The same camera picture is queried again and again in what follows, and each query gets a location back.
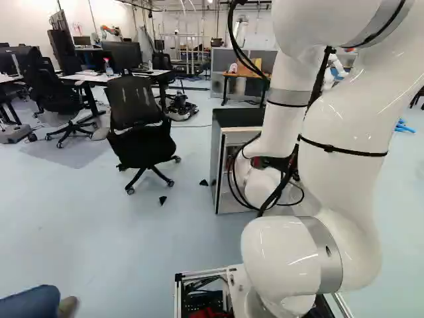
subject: gray partition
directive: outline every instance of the gray partition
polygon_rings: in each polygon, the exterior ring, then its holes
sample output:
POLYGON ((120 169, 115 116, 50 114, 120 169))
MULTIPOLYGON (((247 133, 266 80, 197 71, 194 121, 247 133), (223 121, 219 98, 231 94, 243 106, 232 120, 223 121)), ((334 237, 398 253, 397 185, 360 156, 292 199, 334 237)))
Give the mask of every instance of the gray partition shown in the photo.
MULTIPOLYGON (((262 71, 272 73, 277 50, 243 50, 249 58, 262 59, 262 71)), ((213 48, 211 63, 211 97, 223 97, 224 77, 232 63, 236 62, 232 48, 213 48)), ((227 86, 227 97, 237 101, 260 101, 262 80, 251 78, 230 78, 227 86)))

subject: blue object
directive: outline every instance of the blue object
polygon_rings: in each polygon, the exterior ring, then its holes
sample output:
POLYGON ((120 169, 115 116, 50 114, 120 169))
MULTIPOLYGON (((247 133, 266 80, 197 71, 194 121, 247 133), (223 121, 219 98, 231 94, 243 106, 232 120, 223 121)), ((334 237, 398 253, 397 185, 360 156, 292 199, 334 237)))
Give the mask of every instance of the blue object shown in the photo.
POLYGON ((41 285, 0 299, 0 317, 57 318, 59 303, 58 288, 41 285))
POLYGON ((402 132, 403 131, 409 131, 410 133, 413 133, 413 134, 415 134, 417 132, 415 129, 409 128, 409 127, 402 125, 402 124, 397 124, 395 131, 402 131, 402 132))

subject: mesh chair back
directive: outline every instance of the mesh chair back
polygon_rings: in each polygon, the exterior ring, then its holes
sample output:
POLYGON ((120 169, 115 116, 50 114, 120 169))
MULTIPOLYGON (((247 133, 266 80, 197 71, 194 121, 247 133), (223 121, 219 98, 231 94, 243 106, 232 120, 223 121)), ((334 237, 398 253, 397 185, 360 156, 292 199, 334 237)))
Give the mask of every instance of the mesh chair back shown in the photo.
POLYGON ((38 49, 32 48, 28 53, 23 63, 23 76, 32 88, 31 97, 45 110, 65 115, 83 108, 79 93, 60 81, 50 59, 42 58, 38 49))
POLYGON ((123 76, 111 79, 107 82, 107 98, 112 129, 123 130, 162 120, 162 111, 154 100, 148 78, 123 76))
MULTIPOLYGON (((172 71, 174 69, 170 55, 162 52, 154 52, 152 54, 152 65, 154 70, 172 71)), ((175 74, 173 72, 166 74, 166 76, 168 77, 168 83, 175 82, 175 74)))

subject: water bottle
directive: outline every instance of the water bottle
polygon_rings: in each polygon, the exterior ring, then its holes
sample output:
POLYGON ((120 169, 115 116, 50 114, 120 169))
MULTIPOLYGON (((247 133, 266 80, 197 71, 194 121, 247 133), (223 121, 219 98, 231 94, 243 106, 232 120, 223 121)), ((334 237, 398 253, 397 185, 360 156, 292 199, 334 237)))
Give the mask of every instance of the water bottle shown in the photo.
POLYGON ((113 70, 111 68, 111 66, 109 65, 109 59, 108 58, 104 58, 105 61, 105 71, 106 71, 106 75, 109 76, 113 76, 113 70))

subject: shoe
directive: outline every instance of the shoe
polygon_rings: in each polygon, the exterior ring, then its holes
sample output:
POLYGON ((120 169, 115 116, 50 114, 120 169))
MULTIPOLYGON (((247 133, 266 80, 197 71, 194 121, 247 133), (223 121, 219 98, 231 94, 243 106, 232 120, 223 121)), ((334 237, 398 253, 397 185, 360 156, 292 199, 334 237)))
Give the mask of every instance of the shoe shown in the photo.
POLYGON ((67 297, 60 301, 58 318, 72 318, 78 309, 80 301, 75 296, 67 297))

